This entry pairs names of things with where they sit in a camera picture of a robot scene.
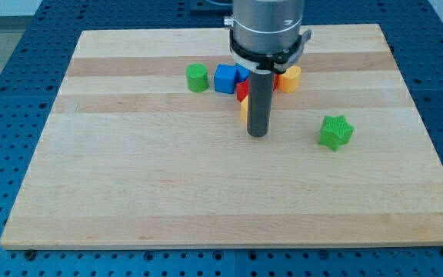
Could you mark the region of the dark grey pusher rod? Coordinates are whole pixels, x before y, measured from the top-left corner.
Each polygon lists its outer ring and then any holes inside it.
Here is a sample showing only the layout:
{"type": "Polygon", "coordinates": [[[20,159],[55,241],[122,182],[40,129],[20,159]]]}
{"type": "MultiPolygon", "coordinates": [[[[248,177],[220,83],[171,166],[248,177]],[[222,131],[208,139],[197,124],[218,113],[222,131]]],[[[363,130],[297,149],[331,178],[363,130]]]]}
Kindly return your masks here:
{"type": "Polygon", "coordinates": [[[252,72],[248,87],[247,132],[253,137],[268,133],[275,74],[252,72]]]}

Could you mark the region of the black clamp ring mount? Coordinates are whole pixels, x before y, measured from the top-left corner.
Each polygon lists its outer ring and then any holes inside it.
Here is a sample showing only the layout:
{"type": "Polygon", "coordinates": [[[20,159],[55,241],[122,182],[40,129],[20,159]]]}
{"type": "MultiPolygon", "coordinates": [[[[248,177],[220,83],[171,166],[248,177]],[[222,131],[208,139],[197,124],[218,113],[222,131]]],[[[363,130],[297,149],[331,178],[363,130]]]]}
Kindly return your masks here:
{"type": "Polygon", "coordinates": [[[305,44],[311,39],[311,29],[298,36],[297,41],[289,48],[273,54],[259,54],[242,48],[236,41],[234,32],[229,31],[229,45],[232,58],[237,64],[257,74],[273,72],[283,74],[303,55],[305,44]]]}

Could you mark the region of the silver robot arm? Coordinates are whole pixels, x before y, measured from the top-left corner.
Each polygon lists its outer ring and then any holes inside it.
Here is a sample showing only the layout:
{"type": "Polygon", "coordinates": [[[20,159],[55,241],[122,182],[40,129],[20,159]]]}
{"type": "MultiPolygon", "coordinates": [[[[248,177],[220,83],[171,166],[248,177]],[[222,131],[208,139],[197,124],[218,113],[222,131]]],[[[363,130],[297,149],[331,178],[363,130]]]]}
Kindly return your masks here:
{"type": "Polygon", "coordinates": [[[233,0],[229,46],[236,63],[250,71],[247,132],[268,133],[275,76],[302,56],[312,30],[301,30],[303,0],[233,0]]]}

